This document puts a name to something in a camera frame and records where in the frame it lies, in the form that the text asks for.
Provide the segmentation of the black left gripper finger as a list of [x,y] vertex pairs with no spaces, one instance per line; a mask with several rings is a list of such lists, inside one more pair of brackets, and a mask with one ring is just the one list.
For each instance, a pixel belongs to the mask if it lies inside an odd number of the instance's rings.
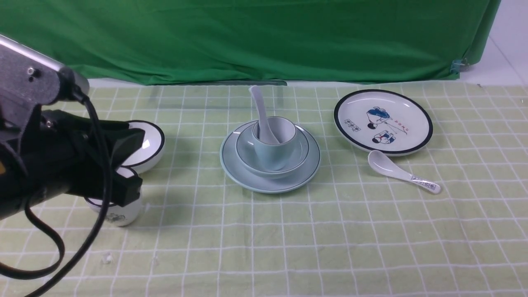
[[131,168],[119,167],[112,175],[110,205],[125,207],[140,198],[143,179]]
[[131,121],[105,121],[105,141],[111,167],[120,167],[143,145],[145,131],[133,128]]

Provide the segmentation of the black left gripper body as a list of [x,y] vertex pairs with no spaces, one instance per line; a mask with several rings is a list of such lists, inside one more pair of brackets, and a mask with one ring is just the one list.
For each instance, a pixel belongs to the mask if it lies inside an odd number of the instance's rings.
[[44,111],[27,131],[1,128],[1,218],[60,194],[102,198],[104,177],[93,121]]

